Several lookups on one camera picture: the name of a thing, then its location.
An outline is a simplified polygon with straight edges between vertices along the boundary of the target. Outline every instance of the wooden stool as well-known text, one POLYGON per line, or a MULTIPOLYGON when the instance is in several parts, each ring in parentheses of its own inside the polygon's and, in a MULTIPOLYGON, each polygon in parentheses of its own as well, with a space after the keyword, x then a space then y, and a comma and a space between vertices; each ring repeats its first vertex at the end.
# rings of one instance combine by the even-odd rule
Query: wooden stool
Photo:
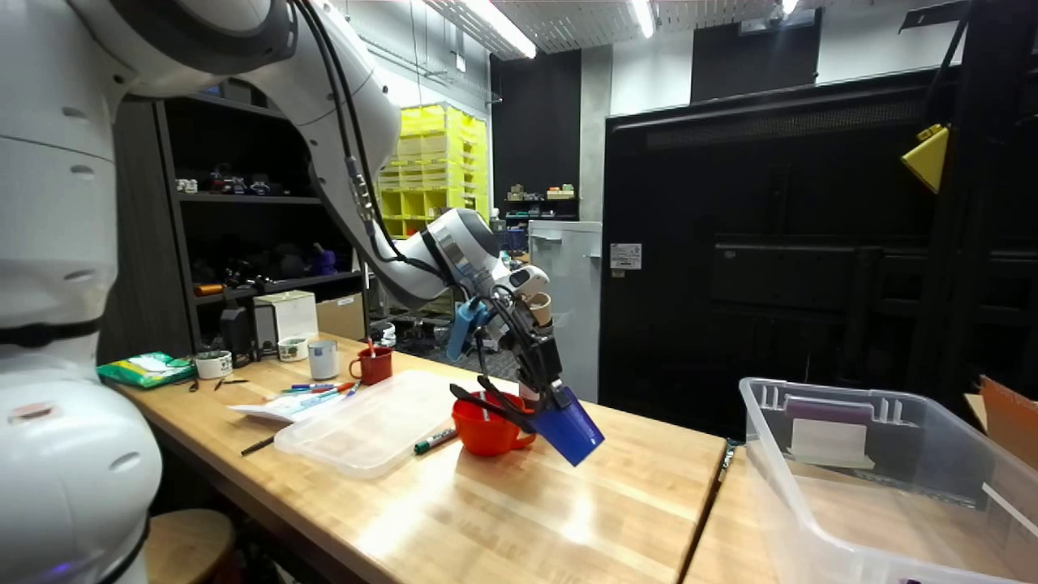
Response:
POLYGON ((152 532, 144 543, 147 581, 208 582, 216 576, 221 562, 231 560, 234 545, 230 520, 216 511, 186 509, 152 518, 152 532))

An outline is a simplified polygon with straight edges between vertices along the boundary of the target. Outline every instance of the white cabinet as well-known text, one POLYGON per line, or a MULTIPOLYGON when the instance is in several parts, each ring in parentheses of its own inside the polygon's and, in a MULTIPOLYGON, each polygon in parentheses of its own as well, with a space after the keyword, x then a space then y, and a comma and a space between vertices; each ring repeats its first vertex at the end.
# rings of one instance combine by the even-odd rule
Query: white cabinet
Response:
POLYGON ((578 398, 598 404, 602 223, 532 220, 529 258, 551 279, 547 291, 563 382, 578 398))

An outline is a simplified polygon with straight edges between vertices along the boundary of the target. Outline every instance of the ceiling light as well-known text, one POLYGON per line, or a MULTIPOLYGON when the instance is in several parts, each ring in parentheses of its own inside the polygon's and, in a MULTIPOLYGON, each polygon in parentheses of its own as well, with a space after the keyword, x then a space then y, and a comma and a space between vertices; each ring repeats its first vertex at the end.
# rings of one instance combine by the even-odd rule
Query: ceiling light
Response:
POLYGON ((525 34, 519 30, 504 12, 497 9, 490 3, 490 0, 463 0, 465 7, 475 13, 483 22, 490 25, 497 34, 500 34, 502 38, 509 44, 515 47, 517 51, 526 55, 529 58, 537 56, 537 46, 534 41, 526 37, 525 34))
POLYGON ((634 7, 634 16, 638 19, 641 34, 645 34, 646 38, 649 38, 656 28, 655 23, 653 23, 652 7, 649 5, 649 0, 631 0, 631 6, 634 7))

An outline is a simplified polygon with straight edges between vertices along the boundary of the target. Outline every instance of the white box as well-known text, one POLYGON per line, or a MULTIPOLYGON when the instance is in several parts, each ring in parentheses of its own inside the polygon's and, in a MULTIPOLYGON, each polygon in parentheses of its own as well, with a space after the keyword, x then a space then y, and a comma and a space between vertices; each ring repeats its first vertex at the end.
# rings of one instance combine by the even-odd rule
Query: white box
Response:
POLYGON ((274 307, 279 342, 293 337, 312 339, 318 336, 318 309, 312 291, 289 289, 277 295, 256 297, 254 303, 256 306, 274 307))

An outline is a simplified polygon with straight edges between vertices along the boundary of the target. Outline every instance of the sticker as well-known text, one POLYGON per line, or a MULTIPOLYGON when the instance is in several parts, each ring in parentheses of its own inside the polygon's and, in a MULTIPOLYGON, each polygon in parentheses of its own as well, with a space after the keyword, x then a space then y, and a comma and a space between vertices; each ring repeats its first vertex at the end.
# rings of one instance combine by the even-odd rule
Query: sticker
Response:
POLYGON ((641 269, 641 244, 610 243, 609 267, 619 270, 641 269))

